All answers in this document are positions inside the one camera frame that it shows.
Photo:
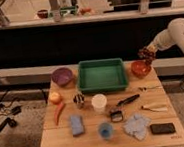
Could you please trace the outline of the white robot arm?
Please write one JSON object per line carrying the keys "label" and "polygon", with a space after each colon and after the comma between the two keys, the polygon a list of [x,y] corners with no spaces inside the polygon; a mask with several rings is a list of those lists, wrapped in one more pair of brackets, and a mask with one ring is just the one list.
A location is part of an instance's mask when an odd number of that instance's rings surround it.
{"label": "white robot arm", "polygon": [[171,21],[167,28],[160,31],[148,44],[147,49],[150,52],[157,52],[168,50],[175,45],[184,53],[184,18],[175,18]]}

